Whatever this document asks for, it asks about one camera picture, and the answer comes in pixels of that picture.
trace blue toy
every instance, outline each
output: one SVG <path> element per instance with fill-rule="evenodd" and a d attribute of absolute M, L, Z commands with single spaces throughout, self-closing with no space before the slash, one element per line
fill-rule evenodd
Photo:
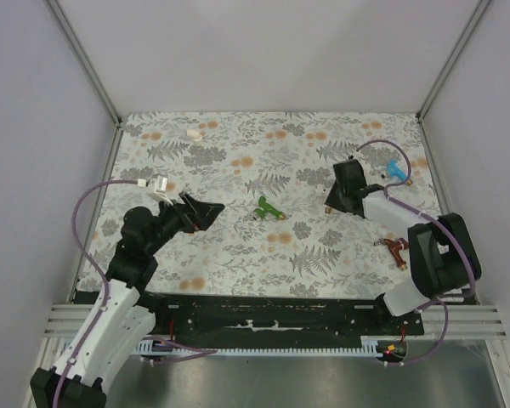
<path fill-rule="evenodd" d="M 390 177 L 398 177 L 400 181 L 406 180 L 406 175 L 399 169 L 397 166 L 397 161 L 395 159 L 391 159 L 388 165 L 385 167 L 386 172 L 388 172 Z M 412 181 L 409 179 L 406 184 L 411 185 Z"/>

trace green toy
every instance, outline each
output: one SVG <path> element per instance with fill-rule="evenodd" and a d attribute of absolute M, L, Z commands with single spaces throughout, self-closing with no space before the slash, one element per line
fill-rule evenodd
<path fill-rule="evenodd" d="M 258 206 L 260 208 L 255 209 L 255 213 L 261 218 L 264 219 L 266 214 L 270 213 L 273 216 L 275 216 L 278 219 L 286 219 L 286 215 L 280 211 L 276 210 L 274 207 L 272 207 L 268 202 L 266 202 L 266 197 L 264 195 L 261 195 L 261 198 L 258 199 Z"/>

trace gray floor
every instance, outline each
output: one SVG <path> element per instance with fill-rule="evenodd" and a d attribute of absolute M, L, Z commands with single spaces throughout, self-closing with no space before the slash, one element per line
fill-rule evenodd
<path fill-rule="evenodd" d="M 427 344 L 410 344 L 417 355 Z M 130 360 L 106 408 L 504 407 L 485 344 L 447 343 L 419 365 L 345 358 L 211 357 L 151 368 Z"/>

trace floral tablecloth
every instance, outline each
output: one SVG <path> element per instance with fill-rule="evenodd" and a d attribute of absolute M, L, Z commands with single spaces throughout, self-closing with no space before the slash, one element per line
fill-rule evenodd
<path fill-rule="evenodd" d="M 168 176 L 168 192 L 182 190 L 226 208 L 206 232 L 178 234 L 157 254 L 159 268 L 148 290 L 305 298 L 374 298 L 410 272 L 396 268 L 385 246 L 373 242 L 393 234 L 377 222 L 324 212 L 334 180 L 332 164 L 373 138 L 401 145 L 413 163 L 413 185 L 394 194 L 438 213 L 420 129 L 413 115 L 358 113 L 162 113 L 132 114 L 112 178 Z M 194 128 L 199 144 L 186 137 Z M 368 183 L 381 176 L 397 151 L 372 144 L 358 157 Z M 287 218 L 254 220 L 258 198 Z M 120 239 L 123 214 L 155 201 L 136 186 L 108 188 L 91 252 L 107 267 Z M 86 263 L 77 288 L 99 290 Z"/>

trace gray wall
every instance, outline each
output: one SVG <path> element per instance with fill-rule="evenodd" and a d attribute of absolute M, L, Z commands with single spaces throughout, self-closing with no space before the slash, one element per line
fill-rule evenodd
<path fill-rule="evenodd" d="M 0 0 L 0 408 L 21 405 L 50 305 L 65 300 L 71 209 L 111 136 L 43 1 Z"/>
<path fill-rule="evenodd" d="M 510 0 L 493 2 L 427 129 L 484 268 L 479 294 L 498 305 L 510 336 Z"/>
<path fill-rule="evenodd" d="M 123 115 L 414 112 L 476 4 L 476 0 L 60 2 Z"/>

